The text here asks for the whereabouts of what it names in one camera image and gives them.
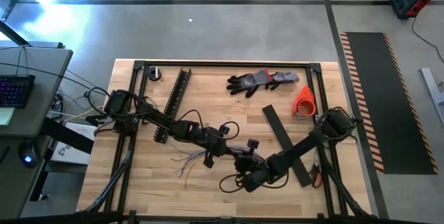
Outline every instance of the gray floor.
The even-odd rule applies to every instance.
[[[69,68],[101,87],[108,86],[116,58],[338,60],[324,6],[91,6],[40,1],[18,3],[7,23],[28,40],[63,42],[74,51]],[[0,8],[4,10],[8,2],[0,0]],[[339,31],[388,34],[438,167],[443,169],[444,127],[418,73],[421,67],[431,67],[437,80],[444,79],[444,64],[436,52],[411,33],[411,19],[400,21],[389,6],[333,6],[333,11]],[[444,50],[442,15],[444,6],[427,6],[415,29]],[[69,81],[62,88],[71,97],[84,92]],[[78,107],[68,109],[68,113],[80,112]],[[379,181],[391,218],[442,223],[442,173],[381,175]],[[81,175],[52,175],[45,184],[51,199],[27,205],[24,216],[73,212],[81,182]]]

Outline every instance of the glove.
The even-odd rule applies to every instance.
[[[270,90],[274,90],[274,89],[278,88],[278,86],[280,84],[294,83],[294,82],[299,82],[299,77],[293,71],[276,72],[275,74],[271,75],[271,81],[269,83],[265,84],[265,89],[268,89],[268,87],[270,85],[272,85]]]
[[[227,89],[231,90],[231,95],[247,91],[245,97],[250,98],[260,85],[271,82],[271,77],[266,69],[262,69],[255,74],[245,74],[240,77],[231,76],[227,81],[231,84],[227,86]]]

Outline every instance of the computer mouse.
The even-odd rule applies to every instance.
[[[24,166],[34,168],[40,163],[34,139],[26,139],[19,145],[19,156]]]

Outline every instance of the orange plastic item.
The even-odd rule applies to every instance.
[[[311,92],[308,86],[305,86],[302,91],[299,93],[296,100],[293,102],[291,106],[292,114],[300,114],[304,117],[313,116],[316,112],[316,106],[314,105],[314,95]]]

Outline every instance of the wooden work surface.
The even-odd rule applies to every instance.
[[[134,60],[116,60],[108,91],[128,89]],[[347,109],[344,89],[335,62],[322,62],[323,79],[329,107],[341,106]],[[181,67],[159,67],[162,79],[157,82],[148,81],[145,95],[150,96],[163,111],[178,71]],[[245,94],[231,96],[225,88],[227,78],[233,75],[253,73],[257,68],[237,67],[183,67],[193,72],[185,92],[178,117],[186,111],[197,109],[203,118],[204,126],[218,128],[226,121],[236,121],[240,127],[239,136],[228,141],[230,145],[246,146],[249,138],[260,141],[257,152],[268,157],[281,151],[278,141],[268,124],[262,108],[272,104],[286,128],[293,143],[304,138],[313,128],[312,119],[298,119],[291,116],[291,103],[300,90],[307,84],[304,69],[292,69],[300,77],[296,84],[280,85],[275,91],[260,87],[251,98]],[[290,69],[268,69],[270,73]],[[319,95],[318,83],[314,76],[315,93]],[[194,113],[186,119],[197,121]],[[125,212],[137,210],[137,215],[151,216],[233,216],[233,217],[281,217],[310,218],[317,213],[327,213],[323,187],[315,189],[311,186],[301,188],[294,172],[290,170],[288,185],[281,189],[258,188],[252,193],[244,190],[236,193],[223,193],[219,189],[219,181],[227,175],[235,173],[234,160],[224,156],[214,159],[212,169],[207,169],[203,160],[198,160],[189,173],[187,187],[185,176],[179,178],[175,173],[183,162],[175,162],[171,158],[180,159],[187,155],[178,152],[200,150],[193,144],[179,143],[172,139],[168,144],[153,141],[156,127],[153,124],[140,126],[137,134],[135,155],[131,168]],[[235,126],[231,127],[233,135]],[[84,209],[92,203],[103,190],[110,178],[110,171],[117,144],[117,134],[102,132],[96,137],[91,159],[83,182],[78,201],[78,209]],[[362,175],[355,141],[351,138],[337,146],[339,164],[343,182],[358,203],[370,212],[366,185]],[[302,156],[307,170],[313,164],[314,151]],[[277,186],[284,178],[276,182]],[[233,180],[223,183],[224,189],[234,189]],[[112,209],[117,208],[120,184],[117,185]],[[339,212],[337,192],[332,186],[332,195],[336,212]]]

